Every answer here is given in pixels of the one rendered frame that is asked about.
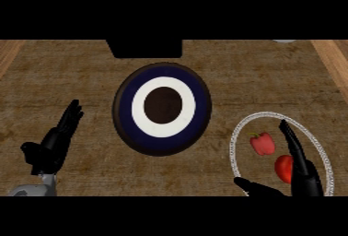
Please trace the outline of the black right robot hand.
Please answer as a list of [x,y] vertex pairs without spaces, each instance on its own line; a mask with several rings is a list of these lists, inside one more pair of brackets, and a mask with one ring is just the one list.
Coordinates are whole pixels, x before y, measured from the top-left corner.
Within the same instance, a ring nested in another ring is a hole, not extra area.
[[[306,158],[301,142],[287,120],[282,120],[279,128],[287,137],[290,154],[294,158],[290,177],[291,193],[294,196],[323,196],[320,175],[313,162]],[[279,190],[242,177],[235,177],[235,183],[250,196],[285,196]]]

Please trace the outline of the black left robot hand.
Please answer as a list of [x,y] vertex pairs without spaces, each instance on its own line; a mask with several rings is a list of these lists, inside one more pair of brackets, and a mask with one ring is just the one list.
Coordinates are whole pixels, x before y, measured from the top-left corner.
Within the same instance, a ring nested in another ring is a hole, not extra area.
[[21,145],[26,161],[33,167],[33,175],[57,174],[59,172],[83,114],[79,100],[73,100],[59,123],[49,130],[42,143],[26,142]]

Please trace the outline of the brown placemat with white rim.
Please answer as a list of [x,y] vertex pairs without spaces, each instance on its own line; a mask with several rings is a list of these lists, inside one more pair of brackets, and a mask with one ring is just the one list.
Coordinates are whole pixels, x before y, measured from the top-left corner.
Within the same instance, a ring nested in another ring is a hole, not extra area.
[[322,165],[325,169],[325,180],[322,184],[323,188],[323,194],[326,196],[335,195],[335,175],[334,175],[334,168],[331,159],[328,157],[328,154],[325,152],[323,146],[312,132],[307,130],[307,128],[288,116],[285,116],[282,113],[278,112],[256,112],[250,114],[238,123],[235,127],[235,131],[232,134],[232,140],[231,140],[231,163],[232,163],[232,171],[235,177],[251,177],[253,179],[260,179],[261,181],[266,181],[270,179],[278,184],[282,184],[281,181],[276,179],[276,173],[272,168],[272,163],[275,162],[273,156],[259,156],[257,154],[250,153],[245,157],[242,157],[244,150],[236,150],[236,145],[241,144],[242,146],[247,145],[247,138],[242,132],[245,131],[244,127],[247,124],[263,118],[273,118],[279,120],[287,120],[288,123],[295,127],[298,131],[304,133],[307,136],[309,141],[312,142],[313,146],[316,147],[319,151],[319,155],[322,158]]

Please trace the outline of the red bell pepper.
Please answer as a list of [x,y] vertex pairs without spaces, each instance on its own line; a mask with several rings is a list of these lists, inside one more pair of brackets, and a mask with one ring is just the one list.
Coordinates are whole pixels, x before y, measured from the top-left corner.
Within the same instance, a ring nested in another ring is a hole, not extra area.
[[260,156],[272,155],[276,150],[273,138],[269,133],[251,133],[251,145]]

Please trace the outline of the blue white brown round plate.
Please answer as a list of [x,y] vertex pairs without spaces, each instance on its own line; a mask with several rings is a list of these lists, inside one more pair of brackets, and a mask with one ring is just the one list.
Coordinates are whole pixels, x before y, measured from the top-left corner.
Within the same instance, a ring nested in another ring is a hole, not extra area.
[[200,140],[213,102],[198,73],[176,63],[155,63],[124,80],[114,98],[114,127],[141,153],[169,156]]

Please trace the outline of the red tomato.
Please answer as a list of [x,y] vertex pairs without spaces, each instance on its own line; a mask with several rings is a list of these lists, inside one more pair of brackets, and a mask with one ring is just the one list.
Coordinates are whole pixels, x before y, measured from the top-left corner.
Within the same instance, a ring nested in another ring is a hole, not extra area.
[[285,183],[291,183],[292,179],[292,162],[294,159],[290,155],[282,155],[275,161],[275,171]]

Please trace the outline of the black box appliance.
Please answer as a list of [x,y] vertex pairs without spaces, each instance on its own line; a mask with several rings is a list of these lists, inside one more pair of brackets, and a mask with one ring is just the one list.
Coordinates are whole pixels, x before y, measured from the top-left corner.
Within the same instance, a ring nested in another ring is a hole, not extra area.
[[182,40],[107,40],[116,58],[180,58]]

